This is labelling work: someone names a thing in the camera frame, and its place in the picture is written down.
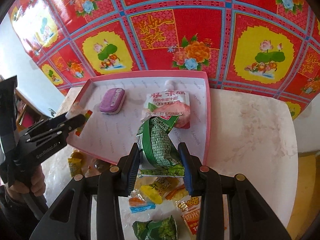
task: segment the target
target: marble table surface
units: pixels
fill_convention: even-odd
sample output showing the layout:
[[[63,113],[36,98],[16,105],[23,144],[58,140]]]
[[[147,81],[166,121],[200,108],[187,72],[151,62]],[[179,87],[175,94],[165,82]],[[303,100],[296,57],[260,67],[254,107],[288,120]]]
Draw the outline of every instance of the marble table surface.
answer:
[[[57,115],[68,111],[81,88],[71,88]],[[297,143],[287,105],[274,98],[228,90],[210,89],[211,133],[207,165],[218,173],[244,174],[267,201],[281,222],[288,225],[297,189]],[[68,160],[73,147],[66,146],[46,160],[42,166],[51,205],[71,180]],[[166,205],[150,213],[130,214],[128,201],[120,198],[122,218],[141,221],[165,218]],[[96,202],[92,204],[92,239],[96,239]],[[134,240],[132,224],[124,222],[126,240]],[[189,239],[182,233],[179,239]]]

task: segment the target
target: human hand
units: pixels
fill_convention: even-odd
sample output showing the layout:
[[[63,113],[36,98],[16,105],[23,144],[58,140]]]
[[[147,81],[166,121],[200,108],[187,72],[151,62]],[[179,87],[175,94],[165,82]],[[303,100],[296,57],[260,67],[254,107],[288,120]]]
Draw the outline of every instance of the human hand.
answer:
[[[45,192],[46,185],[44,183],[44,174],[41,165],[36,168],[36,171],[31,178],[31,184],[31,191],[36,197],[41,196]],[[30,191],[26,185],[18,180],[16,180],[11,187],[8,187],[8,184],[6,184],[5,187],[9,196],[20,202],[24,202],[21,194],[26,194]]]

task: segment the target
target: barcode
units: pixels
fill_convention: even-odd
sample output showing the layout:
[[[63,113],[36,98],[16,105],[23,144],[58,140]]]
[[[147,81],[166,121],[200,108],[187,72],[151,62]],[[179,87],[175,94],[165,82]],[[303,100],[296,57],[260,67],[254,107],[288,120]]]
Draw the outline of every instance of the barcode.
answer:
[[[139,149],[142,149],[142,133],[137,134],[137,144],[138,144]]]

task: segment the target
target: person's finger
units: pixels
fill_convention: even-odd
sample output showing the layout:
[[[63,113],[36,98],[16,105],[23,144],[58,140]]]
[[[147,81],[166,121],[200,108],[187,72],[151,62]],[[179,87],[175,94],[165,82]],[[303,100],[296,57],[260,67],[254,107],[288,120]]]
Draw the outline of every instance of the person's finger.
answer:
[[[36,168],[36,171],[31,178],[31,184],[32,185],[37,184],[42,179],[42,177],[43,177],[42,167],[41,167],[41,165],[39,165]]]
[[[39,197],[39,196],[43,195],[44,192],[45,192],[45,188],[46,188],[46,185],[43,184],[42,187],[41,187],[41,189],[39,189],[37,192],[34,193],[35,196],[36,196],[36,197]]]
[[[32,185],[31,187],[31,191],[33,193],[37,192],[38,190],[40,190],[42,188],[42,186],[44,185],[44,175],[42,174],[42,178],[35,184]]]
[[[29,192],[28,187],[18,180],[16,180],[9,189],[22,194],[26,194]]]

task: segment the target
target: green wrapper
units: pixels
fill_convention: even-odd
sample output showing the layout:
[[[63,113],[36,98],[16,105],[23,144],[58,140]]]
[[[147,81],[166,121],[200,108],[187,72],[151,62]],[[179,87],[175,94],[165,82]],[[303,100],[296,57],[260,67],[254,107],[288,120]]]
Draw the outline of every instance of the green wrapper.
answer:
[[[171,216],[164,220],[153,222],[135,221],[132,225],[134,234],[138,240],[177,240],[177,225]]]
[[[153,117],[140,126],[137,143],[142,150],[141,174],[158,177],[184,176],[179,153],[168,136],[178,117]]]

